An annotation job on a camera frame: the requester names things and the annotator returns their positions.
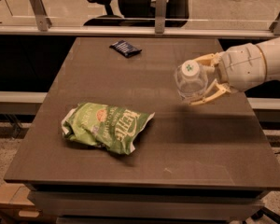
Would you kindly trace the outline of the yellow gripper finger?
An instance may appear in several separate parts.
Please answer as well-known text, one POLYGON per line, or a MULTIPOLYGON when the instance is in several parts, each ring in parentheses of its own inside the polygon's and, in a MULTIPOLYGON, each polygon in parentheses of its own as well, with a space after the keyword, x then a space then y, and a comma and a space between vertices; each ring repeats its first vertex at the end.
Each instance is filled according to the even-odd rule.
POLYGON ((210 103, 226 93, 231 93, 231 88, 228 83, 219 83, 215 78, 210 86, 206 89, 203 96, 197 100, 192 101, 190 105, 204 105, 210 103))
POLYGON ((195 62, 203 66, 203 70, 207 75, 216 74, 221 75, 220 62, 222 58, 222 52, 209 53, 194 59, 195 62))

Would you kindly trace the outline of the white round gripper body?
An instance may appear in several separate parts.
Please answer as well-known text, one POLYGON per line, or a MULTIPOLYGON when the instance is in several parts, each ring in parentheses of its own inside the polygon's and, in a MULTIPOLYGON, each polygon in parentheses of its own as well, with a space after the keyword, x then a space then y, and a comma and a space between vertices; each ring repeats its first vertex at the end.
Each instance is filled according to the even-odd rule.
POLYGON ((225 70, 228 84, 238 91, 247 91, 262 84, 267 75, 262 52, 251 43, 221 52, 219 64, 225 70))

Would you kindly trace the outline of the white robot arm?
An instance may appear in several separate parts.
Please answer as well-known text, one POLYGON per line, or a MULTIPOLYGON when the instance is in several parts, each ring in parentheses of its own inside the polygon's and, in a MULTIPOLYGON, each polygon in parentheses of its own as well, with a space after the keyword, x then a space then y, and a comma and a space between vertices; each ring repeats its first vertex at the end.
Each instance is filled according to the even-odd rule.
POLYGON ((247 91, 268 81, 280 81, 280 36, 246 43, 194 59, 217 78, 190 105, 210 103, 226 93, 247 91))

